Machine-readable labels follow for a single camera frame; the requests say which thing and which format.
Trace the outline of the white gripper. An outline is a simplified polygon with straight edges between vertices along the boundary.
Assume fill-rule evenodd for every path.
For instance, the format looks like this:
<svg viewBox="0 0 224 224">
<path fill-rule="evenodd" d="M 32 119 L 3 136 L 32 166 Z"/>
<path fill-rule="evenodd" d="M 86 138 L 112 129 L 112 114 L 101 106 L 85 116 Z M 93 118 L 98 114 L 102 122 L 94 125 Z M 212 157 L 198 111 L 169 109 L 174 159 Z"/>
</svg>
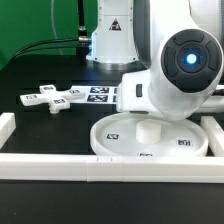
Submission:
<svg viewBox="0 0 224 224">
<path fill-rule="evenodd" d="M 149 84 L 150 78 L 148 71 L 124 74 L 117 90 L 117 111 L 153 112 L 154 106 L 148 95 Z"/>
</svg>

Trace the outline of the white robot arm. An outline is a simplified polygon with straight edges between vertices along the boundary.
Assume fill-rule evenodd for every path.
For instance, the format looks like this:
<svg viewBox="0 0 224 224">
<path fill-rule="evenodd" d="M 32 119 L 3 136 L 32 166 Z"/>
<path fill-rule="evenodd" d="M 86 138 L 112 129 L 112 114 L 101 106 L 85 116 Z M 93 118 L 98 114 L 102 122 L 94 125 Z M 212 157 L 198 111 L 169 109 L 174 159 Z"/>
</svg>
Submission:
<svg viewBox="0 0 224 224">
<path fill-rule="evenodd" d="M 185 119 L 212 95 L 224 69 L 220 43 L 193 21 L 189 0 L 150 0 L 150 56 L 149 69 L 123 75 L 119 112 Z"/>
</svg>

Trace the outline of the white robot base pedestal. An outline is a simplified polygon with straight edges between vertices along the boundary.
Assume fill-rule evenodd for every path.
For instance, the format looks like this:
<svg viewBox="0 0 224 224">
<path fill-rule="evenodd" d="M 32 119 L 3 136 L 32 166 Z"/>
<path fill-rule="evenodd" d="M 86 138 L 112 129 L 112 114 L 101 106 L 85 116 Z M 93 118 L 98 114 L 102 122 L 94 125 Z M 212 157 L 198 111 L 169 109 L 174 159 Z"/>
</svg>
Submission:
<svg viewBox="0 0 224 224">
<path fill-rule="evenodd" d="M 97 27 L 87 60 L 102 65 L 127 65 L 138 60 L 133 35 L 134 0 L 97 0 Z"/>
</svg>

